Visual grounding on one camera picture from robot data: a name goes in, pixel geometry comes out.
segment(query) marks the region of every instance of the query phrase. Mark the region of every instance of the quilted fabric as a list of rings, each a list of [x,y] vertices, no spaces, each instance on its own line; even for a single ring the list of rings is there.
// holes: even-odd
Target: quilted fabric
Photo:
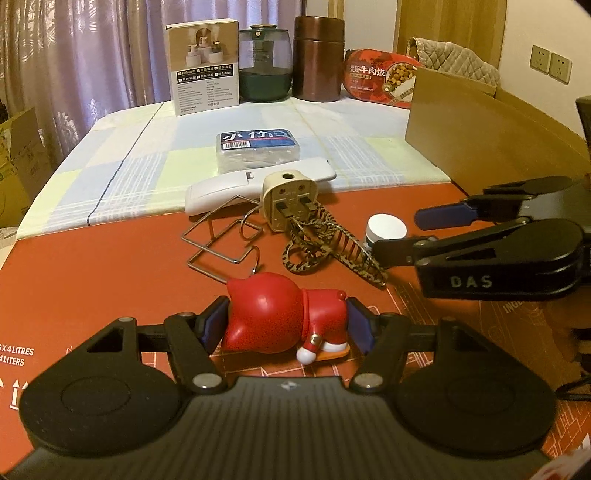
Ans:
[[[417,49],[417,60],[428,69],[453,73],[478,82],[498,87],[501,82],[499,70],[481,60],[472,50],[455,43],[411,37],[408,40],[407,55],[413,56]]]

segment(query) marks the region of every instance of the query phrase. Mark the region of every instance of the table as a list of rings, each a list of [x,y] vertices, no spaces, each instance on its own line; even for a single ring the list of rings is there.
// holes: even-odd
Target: table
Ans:
[[[337,221],[361,237],[366,221],[376,212],[399,216],[410,234],[418,234],[413,222],[417,209],[453,203],[462,197],[453,185],[437,184],[328,194],[320,201]],[[186,266],[194,249],[181,241],[180,235],[188,226],[184,214],[174,213],[36,236],[16,243],[0,270],[0,344],[33,349],[33,354],[10,355],[22,359],[22,366],[0,362],[0,472],[30,449],[18,412],[11,408],[18,408],[26,382],[118,317],[134,316],[140,324],[161,323],[175,312],[200,312],[218,295],[225,294],[224,285]],[[467,230],[437,234],[444,237]],[[241,249],[237,238],[238,235],[234,241],[228,241],[229,248]],[[426,300],[410,267],[391,270],[386,290],[371,286],[336,261],[315,274],[296,276],[281,264],[285,245],[282,234],[265,234],[257,245],[262,251],[264,271],[285,274],[300,287],[342,288],[375,312],[400,312],[416,323],[433,324],[442,316],[454,316],[483,332],[552,387],[576,378],[577,368],[562,360],[544,324],[544,313],[534,304]],[[240,276],[248,269],[247,265],[243,267],[242,271],[228,273]],[[238,374],[293,376],[337,372],[348,379],[359,363],[355,351],[334,364],[306,369],[294,364],[293,358],[294,352],[275,357],[234,354],[217,355],[214,361],[229,379]],[[145,356],[144,361],[166,370],[157,356]],[[428,362],[429,357],[423,353],[411,354],[408,359],[411,367]],[[556,456],[578,447],[590,430],[589,406],[562,403],[545,451]]]
[[[37,196],[18,238],[140,216],[180,212],[187,187],[217,175],[221,132],[288,129],[300,158],[327,158],[328,191],[447,182],[404,141],[408,110],[351,98],[288,98],[174,116],[171,102],[100,119]]]

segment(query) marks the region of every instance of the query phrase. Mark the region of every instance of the screw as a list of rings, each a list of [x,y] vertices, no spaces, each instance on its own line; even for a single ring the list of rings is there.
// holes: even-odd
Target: screw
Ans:
[[[355,377],[354,382],[362,388],[377,388],[384,383],[384,379],[378,374],[360,374]]]
[[[209,390],[215,388],[222,383],[222,377],[218,374],[199,374],[193,377],[193,385]]]

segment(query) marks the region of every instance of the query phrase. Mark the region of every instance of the white container lid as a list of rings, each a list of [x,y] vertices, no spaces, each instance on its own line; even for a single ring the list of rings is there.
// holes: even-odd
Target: white container lid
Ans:
[[[406,234],[407,227],[404,222],[400,218],[387,213],[378,213],[371,216],[365,229],[365,237],[372,244],[378,240],[404,238]]]

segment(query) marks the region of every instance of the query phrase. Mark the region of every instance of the cardboard box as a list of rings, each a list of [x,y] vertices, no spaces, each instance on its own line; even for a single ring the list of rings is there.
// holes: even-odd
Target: cardboard box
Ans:
[[[467,194],[591,171],[580,136],[514,95],[430,69],[416,76],[406,141]]]
[[[167,25],[164,38],[177,116],[240,104],[236,20]]]
[[[0,228],[20,224],[52,174],[34,108],[0,125]]]

